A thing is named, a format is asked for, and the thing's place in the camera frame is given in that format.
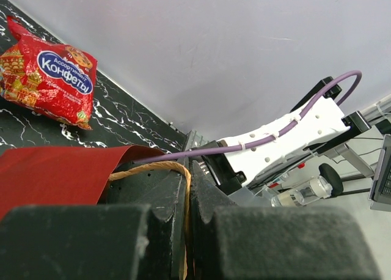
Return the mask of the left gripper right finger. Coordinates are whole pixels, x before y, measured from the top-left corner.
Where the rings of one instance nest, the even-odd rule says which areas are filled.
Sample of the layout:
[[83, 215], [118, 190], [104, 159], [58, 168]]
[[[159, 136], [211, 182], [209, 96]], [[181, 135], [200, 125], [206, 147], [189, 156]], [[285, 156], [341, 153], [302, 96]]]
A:
[[339, 208], [240, 207], [191, 166], [196, 279], [380, 279], [356, 220]]

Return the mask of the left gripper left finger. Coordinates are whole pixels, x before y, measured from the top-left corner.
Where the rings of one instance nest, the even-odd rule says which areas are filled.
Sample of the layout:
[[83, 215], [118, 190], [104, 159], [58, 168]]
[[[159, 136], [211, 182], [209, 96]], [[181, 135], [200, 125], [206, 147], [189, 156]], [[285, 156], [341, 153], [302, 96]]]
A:
[[98, 205], [29, 205], [1, 221], [2, 279], [183, 279], [186, 179], [145, 171]]

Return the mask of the red paper bag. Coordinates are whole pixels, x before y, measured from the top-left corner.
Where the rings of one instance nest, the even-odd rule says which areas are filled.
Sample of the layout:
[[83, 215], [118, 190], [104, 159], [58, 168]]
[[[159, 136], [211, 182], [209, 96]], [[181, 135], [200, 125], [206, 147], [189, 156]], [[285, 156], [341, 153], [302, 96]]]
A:
[[[136, 160], [159, 154], [159, 150], [144, 146], [7, 150], [1, 156], [1, 221], [11, 210], [23, 206], [101, 204], [109, 187], [121, 180], [113, 180], [112, 174], [133, 168]], [[167, 170], [185, 177], [187, 168], [188, 160], [180, 158], [176, 168], [164, 165], [133, 175]]]

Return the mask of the red candy bag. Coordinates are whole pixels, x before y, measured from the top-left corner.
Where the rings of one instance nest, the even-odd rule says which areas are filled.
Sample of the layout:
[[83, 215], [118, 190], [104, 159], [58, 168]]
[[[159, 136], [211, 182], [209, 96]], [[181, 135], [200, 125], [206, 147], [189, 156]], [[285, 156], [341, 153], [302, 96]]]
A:
[[17, 43], [1, 55], [1, 97], [59, 122], [91, 130], [97, 60], [71, 45], [50, 43], [8, 16]]

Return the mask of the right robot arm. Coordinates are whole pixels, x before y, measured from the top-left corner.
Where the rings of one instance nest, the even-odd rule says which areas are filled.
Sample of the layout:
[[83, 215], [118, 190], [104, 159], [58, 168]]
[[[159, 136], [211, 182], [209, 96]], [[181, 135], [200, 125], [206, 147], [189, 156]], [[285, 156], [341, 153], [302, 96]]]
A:
[[195, 157], [204, 177], [226, 195], [241, 188], [260, 191], [282, 181], [300, 164], [327, 153], [351, 153], [347, 143], [371, 129], [360, 111], [345, 114], [337, 104], [342, 92], [331, 76], [320, 80], [283, 117], [239, 136], [211, 141], [204, 148], [253, 143], [271, 137], [271, 142], [238, 152]]

